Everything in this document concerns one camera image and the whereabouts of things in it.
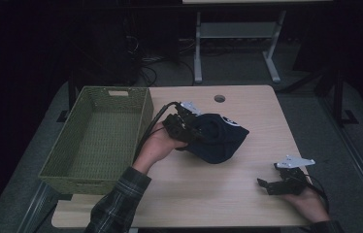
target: hand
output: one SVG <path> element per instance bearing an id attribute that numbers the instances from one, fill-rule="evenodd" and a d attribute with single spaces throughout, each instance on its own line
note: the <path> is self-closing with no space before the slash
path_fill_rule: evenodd
<path id="1" fill-rule="evenodd" d="M 306 187 L 303 192 L 296 196 L 285 194 L 282 198 L 288 201 L 296 210 L 311 223 L 330 220 L 323 203 L 318 194 Z"/>
<path id="2" fill-rule="evenodd" d="M 173 149 L 187 146 L 187 143 L 170 138 L 163 123 L 159 122 L 152 128 L 153 132 L 133 164 L 133 168 L 147 174 L 150 167 L 157 161 L 165 158 Z"/>

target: left hand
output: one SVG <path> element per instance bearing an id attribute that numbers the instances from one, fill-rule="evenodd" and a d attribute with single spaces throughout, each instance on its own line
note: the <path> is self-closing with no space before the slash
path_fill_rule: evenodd
<path id="1" fill-rule="evenodd" d="M 154 163 L 165 158 L 173 149 L 187 146 L 187 143 L 170 138 L 162 122 L 154 125 L 151 132 L 154 133 L 148 137 L 133 164 L 133 168 L 144 174 Z"/>

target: white metal stand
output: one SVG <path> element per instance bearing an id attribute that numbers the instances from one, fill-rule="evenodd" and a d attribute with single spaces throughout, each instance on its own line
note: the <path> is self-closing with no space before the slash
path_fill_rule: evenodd
<path id="1" fill-rule="evenodd" d="M 194 81 L 203 81 L 202 63 L 200 58 L 201 38 L 271 38 L 272 43 L 268 50 L 263 51 L 263 57 L 274 83 L 281 78 L 272 60 L 273 53 L 281 33 L 285 11 L 281 11 L 276 22 L 202 22 L 200 12 L 197 13 L 196 22 L 196 52 L 194 54 Z"/>

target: hole in table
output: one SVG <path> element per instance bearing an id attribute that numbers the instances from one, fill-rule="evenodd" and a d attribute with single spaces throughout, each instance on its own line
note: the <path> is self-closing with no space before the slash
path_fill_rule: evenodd
<path id="1" fill-rule="evenodd" d="M 223 103 L 225 100 L 226 100 L 226 97 L 224 97 L 224 95 L 216 95 L 214 97 L 214 100 L 217 102 L 217 103 Z"/>

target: right hand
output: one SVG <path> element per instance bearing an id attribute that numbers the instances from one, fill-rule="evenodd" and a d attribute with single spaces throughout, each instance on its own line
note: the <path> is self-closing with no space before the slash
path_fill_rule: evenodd
<path id="1" fill-rule="evenodd" d="M 318 194 L 306 187 L 299 195 L 285 194 L 282 198 L 311 223 L 330 220 Z"/>

